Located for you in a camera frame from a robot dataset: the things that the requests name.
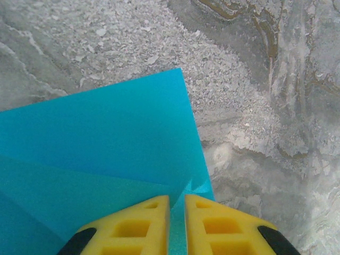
marble surface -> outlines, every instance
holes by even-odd
[[[2,0],[0,111],[183,69],[216,199],[340,253],[339,0]]]

gray rock surface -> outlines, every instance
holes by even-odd
[[[0,111],[181,67],[216,199],[340,253],[339,0],[2,0]]]

black rubber edge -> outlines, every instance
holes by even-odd
[[[277,255],[300,255],[281,232],[267,226],[259,226],[258,230]]]
[[[76,233],[57,255],[80,255],[96,231],[94,227],[91,227]]]

blue plastic sheet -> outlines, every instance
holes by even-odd
[[[214,199],[180,69],[0,113],[4,254],[56,253],[82,225],[163,194],[169,253],[186,254],[186,193]]]

yellow plastic part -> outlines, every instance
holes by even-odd
[[[167,255],[169,197],[158,196],[83,226],[97,229],[81,255]]]
[[[272,223],[197,195],[185,196],[188,255],[276,255],[258,226]]]

